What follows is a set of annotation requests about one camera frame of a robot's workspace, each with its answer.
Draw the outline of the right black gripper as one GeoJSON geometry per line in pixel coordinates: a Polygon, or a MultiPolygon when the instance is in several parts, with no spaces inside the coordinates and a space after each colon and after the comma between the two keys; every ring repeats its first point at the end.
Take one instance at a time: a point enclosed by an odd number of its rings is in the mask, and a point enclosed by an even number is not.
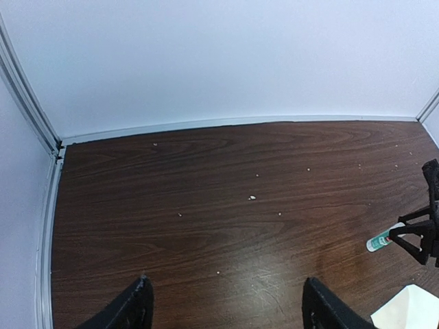
{"type": "Polygon", "coordinates": [[[428,206],[400,216],[398,222],[405,226],[391,230],[390,239],[421,265],[434,259],[435,267],[438,267],[438,202],[430,202],[428,206]],[[412,223],[427,215],[428,219],[412,223]]]}

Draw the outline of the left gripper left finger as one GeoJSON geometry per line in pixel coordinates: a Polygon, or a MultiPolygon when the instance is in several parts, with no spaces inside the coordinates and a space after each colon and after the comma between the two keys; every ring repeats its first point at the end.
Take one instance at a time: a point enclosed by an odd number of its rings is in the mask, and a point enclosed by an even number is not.
{"type": "Polygon", "coordinates": [[[113,301],[77,328],[152,328],[154,289],[140,276],[113,301]]]}

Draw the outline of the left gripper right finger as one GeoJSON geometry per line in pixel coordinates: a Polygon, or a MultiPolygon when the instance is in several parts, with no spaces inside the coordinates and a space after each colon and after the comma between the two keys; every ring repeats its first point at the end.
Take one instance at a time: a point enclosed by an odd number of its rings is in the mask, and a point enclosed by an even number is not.
{"type": "Polygon", "coordinates": [[[375,328],[315,277],[303,285],[302,322],[304,328],[375,328]]]}

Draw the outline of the green white glue stick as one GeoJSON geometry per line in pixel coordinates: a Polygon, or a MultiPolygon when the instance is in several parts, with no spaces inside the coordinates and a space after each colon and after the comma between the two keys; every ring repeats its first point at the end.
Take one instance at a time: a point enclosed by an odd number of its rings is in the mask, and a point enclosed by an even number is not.
{"type": "Polygon", "coordinates": [[[392,240],[390,239],[390,231],[396,228],[404,227],[404,223],[396,223],[387,230],[383,231],[382,233],[376,235],[375,237],[367,240],[366,242],[366,249],[369,252],[375,252],[377,250],[380,250],[383,247],[386,247],[387,245],[391,244],[392,240]]]}

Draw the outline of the beige envelope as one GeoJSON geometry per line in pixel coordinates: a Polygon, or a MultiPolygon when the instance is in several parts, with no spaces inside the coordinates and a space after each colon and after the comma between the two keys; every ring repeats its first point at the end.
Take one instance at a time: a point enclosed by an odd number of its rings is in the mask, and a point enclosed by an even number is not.
{"type": "Polygon", "coordinates": [[[438,328],[438,297],[411,284],[371,316],[376,328],[438,328]]]}

